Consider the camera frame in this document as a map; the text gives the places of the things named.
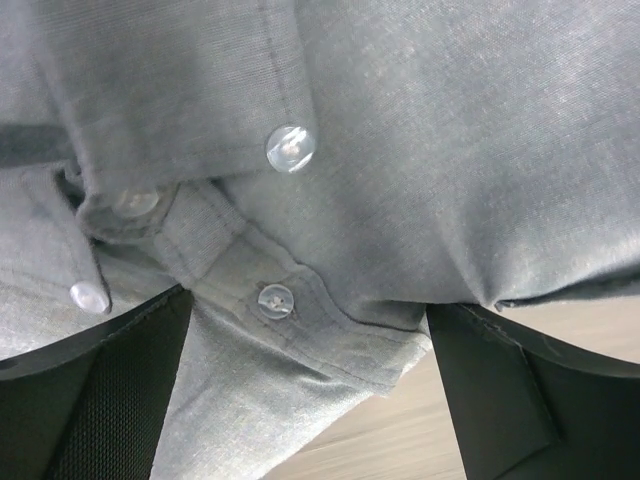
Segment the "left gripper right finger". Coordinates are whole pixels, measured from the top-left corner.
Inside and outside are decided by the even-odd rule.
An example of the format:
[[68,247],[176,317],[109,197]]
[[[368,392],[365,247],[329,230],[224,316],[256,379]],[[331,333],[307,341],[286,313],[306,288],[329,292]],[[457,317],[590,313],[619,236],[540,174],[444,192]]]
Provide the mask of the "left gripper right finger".
[[479,306],[426,315],[467,478],[638,479],[638,364]]

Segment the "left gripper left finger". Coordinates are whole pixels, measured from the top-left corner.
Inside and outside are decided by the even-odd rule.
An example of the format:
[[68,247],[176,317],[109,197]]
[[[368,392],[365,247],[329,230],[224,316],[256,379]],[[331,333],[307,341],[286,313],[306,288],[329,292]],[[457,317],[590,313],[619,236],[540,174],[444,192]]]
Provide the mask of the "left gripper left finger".
[[1,477],[147,479],[193,297],[138,307],[1,363]]

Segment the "grey long sleeve shirt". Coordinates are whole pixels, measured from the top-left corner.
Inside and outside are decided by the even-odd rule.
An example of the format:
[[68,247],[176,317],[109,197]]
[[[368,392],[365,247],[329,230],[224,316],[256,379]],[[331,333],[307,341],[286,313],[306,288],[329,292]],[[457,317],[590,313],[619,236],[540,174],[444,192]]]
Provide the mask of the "grey long sleeve shirt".
[[258,479],[425,308],[639,288],[635,1],[5,1],[1,354],[195,297],[156,479]]

